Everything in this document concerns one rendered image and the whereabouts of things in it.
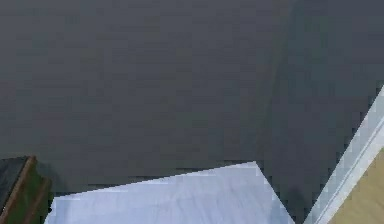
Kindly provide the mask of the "white table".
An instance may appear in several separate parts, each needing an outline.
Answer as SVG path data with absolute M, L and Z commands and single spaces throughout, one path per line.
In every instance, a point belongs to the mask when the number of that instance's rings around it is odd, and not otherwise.
M 295 224 L 255 162 L 60 196 L 44 224 Z

